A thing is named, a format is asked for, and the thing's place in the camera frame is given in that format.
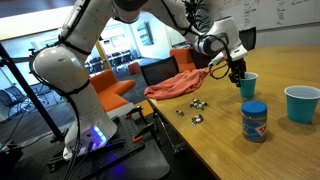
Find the orange chair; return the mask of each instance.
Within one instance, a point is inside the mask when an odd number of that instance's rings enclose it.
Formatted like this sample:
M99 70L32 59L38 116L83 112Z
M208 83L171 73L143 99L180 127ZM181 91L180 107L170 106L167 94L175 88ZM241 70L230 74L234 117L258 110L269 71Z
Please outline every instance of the orange chair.
M136 85L134 80L118 81L111 69L91 77L90 82L107 112L128 104L129 102L121 96Z
M176 58L179 72L184 72L185 70L192 71L193 69L196 69L189 52L190 49L192 48L170 49L170 56L174 56Z

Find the pink towel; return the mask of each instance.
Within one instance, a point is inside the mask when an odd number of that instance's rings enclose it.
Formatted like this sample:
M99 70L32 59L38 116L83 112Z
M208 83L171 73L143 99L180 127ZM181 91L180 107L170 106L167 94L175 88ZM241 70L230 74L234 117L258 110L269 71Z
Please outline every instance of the pink towel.
M144 94L148 98L162 100L190 93L201 86L208 73L208 68L194 69L192 72L186 70L159 84L149 86Z

